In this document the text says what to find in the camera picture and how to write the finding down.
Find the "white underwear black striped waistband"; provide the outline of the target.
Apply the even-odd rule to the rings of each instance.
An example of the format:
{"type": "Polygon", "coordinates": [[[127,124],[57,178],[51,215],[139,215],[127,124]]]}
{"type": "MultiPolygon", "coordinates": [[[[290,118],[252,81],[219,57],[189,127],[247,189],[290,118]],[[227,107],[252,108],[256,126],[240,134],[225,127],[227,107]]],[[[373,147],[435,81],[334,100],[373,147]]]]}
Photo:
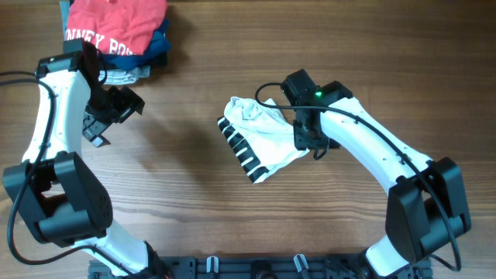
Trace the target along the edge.
{"type": "Polygon", "coordinates": [[[262,105],[251,98],[232,97],[217,125],[254,184],[265,181],[309,150],[297,150],[293,126],[273,99],[262,105]]]}

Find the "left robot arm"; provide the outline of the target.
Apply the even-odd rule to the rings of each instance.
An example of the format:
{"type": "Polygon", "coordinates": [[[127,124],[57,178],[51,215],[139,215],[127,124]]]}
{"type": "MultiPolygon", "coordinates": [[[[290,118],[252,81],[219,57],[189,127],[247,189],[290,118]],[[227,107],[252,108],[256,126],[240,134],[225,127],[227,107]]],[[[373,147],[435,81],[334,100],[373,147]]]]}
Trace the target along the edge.
{"type": "Polygon", "coordinates": [[[41,59],[32,73],[4,73],[5,84],[34,83],[40,90],[30,145],[21,163],[2,176],[13,202],[7,244],[20,258],[14,221],[21,217],[38,243],[60,247],[63,257],[86,252],[113,277],[169,278],[170,268],[151,245],[114,220],[109,193],[81,156],[82,140],[106,144],[102,133],[110,125],[144,107],[130,88],[104,88],[102,66],[101,51],[75,39],[64,43],[61,55],[41,59]]]}

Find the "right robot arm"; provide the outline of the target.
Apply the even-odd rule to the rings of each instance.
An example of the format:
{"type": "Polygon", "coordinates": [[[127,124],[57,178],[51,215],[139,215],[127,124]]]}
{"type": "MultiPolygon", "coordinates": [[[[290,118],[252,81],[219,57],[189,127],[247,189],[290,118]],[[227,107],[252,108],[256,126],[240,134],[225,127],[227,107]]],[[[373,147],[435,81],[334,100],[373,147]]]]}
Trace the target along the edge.
{"type": "Polygon", "coordinates": [[[385,235],[365,250],[358,271],[390,277],[449,244],[461,260],[456,239],[471,228],[459,166],[448,157],[434,161],[412,149],[373,119],[338,81],[318,86],[305,70],[289,74],[281,90],[295,110],[294,144],[313,150],[316,160],[343,147],[387,194],[385,235]]]}

